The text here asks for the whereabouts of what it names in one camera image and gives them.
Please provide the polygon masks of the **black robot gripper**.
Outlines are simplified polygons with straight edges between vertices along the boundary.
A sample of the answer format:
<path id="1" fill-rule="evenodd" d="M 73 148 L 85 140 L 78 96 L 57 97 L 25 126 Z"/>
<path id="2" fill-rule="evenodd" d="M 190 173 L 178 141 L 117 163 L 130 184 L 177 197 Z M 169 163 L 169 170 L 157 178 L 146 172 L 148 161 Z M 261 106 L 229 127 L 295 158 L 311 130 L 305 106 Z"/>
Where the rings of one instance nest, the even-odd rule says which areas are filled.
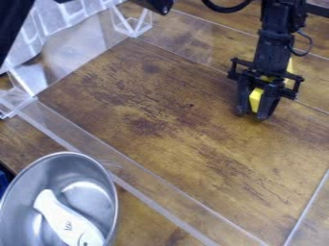
<path id="1" fill-rule="evenodd" d="M 293 50 L 295 36 L 268 31 L 260 31 L 259 35 L 253 61 L 233 58 L 228 78 L 239 83 L 239 115 L 251 112 L 249 95 L 257 87 L 263 88 L 256 117 L 265 120 L 272 116 L 281 97 L 291 100 L 297 98 L 304 78 L 288 71 L 291 55 L 301 56 Z M 261 76 L 275 77 L 275 80 L 267 83 Z"/>

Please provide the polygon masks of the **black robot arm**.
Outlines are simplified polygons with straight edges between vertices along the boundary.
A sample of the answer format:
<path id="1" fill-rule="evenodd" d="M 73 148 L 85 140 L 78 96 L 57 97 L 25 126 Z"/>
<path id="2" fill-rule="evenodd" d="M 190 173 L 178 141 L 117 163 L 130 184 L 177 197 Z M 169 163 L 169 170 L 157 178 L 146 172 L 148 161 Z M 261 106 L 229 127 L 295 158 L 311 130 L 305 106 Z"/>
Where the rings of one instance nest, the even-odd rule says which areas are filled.
<path id="1" fill-rule="evenodd" d="M 37 0 L 0 0 L 0 65 L 11 52 L 23 23 Z M 308 51 L 295 50 L 295 40 L 301 35 L 311 14 L 329 18 L 329 9 L 307 0 L 261 0 L 261 29 L 252 61 L 239 58 L 228 78 L 237 82 L 237 114 L 255 113 L 268 119 L 283 98 L 295 100 L 304 78 L 289 70 L 291 57 L 304 57 Z"/>

